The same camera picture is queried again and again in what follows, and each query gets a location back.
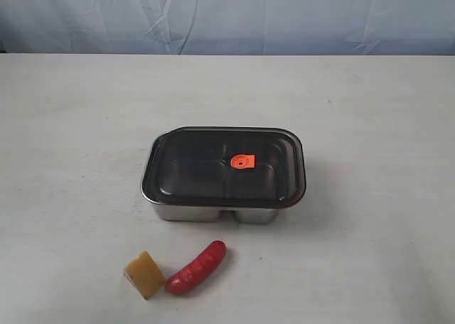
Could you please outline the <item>yellow toy cheese wedge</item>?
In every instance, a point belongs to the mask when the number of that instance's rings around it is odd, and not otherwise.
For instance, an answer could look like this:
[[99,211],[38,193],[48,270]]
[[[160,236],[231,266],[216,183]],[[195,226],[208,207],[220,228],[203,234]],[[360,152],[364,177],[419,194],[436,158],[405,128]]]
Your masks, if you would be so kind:
[[124,275],[146,300],[166,283],[164,274],[147,251],[143,251],[124,268]]

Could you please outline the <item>red toy sausage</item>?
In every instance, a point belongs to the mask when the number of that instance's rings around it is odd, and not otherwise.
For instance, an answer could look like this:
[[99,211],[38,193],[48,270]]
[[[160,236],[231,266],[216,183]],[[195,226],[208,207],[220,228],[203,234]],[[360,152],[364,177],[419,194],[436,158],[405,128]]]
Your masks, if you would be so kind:
[[205,281],[221,264],[227,253],[224,242],[211,242],[192,262],[184,266],[166,282],[166,291],[182,296]]

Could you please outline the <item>blue-grey backdrop cloth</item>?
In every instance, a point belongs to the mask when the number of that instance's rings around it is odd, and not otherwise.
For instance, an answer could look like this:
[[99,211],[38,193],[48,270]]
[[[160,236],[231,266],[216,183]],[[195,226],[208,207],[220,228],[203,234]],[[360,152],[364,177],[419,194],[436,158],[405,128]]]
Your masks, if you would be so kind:
[[453,55],[454,0],[1,0],[10,53]]

